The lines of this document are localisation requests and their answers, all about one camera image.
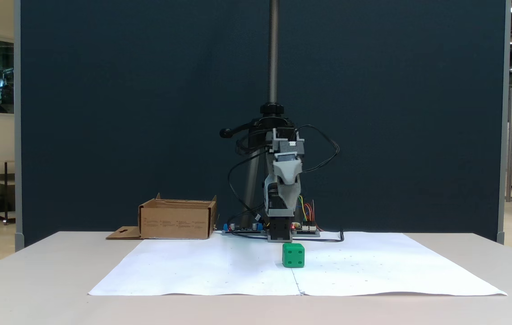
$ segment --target shelf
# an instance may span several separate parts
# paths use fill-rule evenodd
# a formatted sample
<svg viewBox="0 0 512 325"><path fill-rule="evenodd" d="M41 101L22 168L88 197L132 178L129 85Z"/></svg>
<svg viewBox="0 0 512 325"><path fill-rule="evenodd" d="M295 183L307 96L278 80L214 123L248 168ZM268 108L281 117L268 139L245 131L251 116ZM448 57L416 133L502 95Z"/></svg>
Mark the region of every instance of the shelf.
<svg viewBox="0 0 512 325"><path fill-rule="evenodd" d="M5 182L4 181L0 181L0 184L1 185L5 185ZM7 185L8 186L15 185L15 181L7 181Z"/></svg>
<svg viewBox="0 0 512 325"><path fill-rule="evenodd" d="M9 219L15 219L15 218L17 218L17 212L8 211L7 216L9 217ZM0 212L0 217L5 218L5 212Z"/></svg>

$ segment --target red wire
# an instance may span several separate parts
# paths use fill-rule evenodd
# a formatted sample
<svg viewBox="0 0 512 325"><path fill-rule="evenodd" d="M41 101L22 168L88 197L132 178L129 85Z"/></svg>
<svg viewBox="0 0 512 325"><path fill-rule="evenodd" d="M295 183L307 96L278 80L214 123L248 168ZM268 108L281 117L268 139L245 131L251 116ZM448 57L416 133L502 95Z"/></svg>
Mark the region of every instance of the red wire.
<svg viewBox="0 0 512 325"><path fill-rule="evenodd" d="M304 204L304 206L308 209L310 212L310 221L314 221L314 212L312 211L312 206L309 203Z"/></svg>

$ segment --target cardboard box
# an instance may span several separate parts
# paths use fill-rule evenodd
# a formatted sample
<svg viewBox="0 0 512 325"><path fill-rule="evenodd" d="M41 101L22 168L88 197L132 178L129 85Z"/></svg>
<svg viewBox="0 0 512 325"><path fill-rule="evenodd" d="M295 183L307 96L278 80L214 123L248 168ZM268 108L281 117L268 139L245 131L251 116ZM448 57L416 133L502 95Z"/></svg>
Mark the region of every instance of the cardboard box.
<svg viewBox="0 0 512 325"><path fill-rule="evenodd" d="M107 239L208 239L217 216L216 197L212 201L155 199L140 205L138 226L124 226Z"/></svg>

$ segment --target metal pole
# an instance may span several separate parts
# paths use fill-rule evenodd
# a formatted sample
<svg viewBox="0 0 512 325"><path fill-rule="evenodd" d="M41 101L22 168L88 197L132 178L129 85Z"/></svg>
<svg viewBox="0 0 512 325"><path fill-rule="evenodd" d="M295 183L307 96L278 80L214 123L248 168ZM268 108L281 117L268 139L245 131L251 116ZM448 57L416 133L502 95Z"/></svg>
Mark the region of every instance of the metal pole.
<svg viewBox="0 0 512 325"><path fill-rule="evenodd" d="M268 45L268 102L278 100L278 12L279 1L270 0L270 44Z"/></svg>
<svg viewBox="0 0 512 325"><path fill-rule="evenodd" d="M260 150L256 150L253 152L250 157L256 156L260 154ZM260 163L260 158L254 158L250 160L248 164L248 178L246 179L246 190L244 192L244 202L247 206L250 208L254 207L254 194L256 191L256 182L258 179L258 166ZM249 228L252 224L250 220L252 220L253 216L251 214L246 214L242 217L240 221L240 228Z"/></svg>
<svg viewBox="0 0 512 325"><path fill-rule="evenodd" d="M512 88L510 89L510 102L508 111L508 150L507 150L507 202L510 202L510 191L512 187Z"/></svg>

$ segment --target green cube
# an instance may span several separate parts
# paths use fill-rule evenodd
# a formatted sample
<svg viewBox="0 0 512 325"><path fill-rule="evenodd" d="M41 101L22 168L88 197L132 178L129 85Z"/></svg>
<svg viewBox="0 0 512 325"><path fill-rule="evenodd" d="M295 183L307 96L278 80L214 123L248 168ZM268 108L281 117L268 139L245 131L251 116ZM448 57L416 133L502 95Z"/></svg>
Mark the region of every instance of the green cube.
<svg viewBox="0 0 512 325"><path fill-rule="evenodd" d="M298 243L282 245L282 264L284 267L304 267L304 247Z"/></svg>

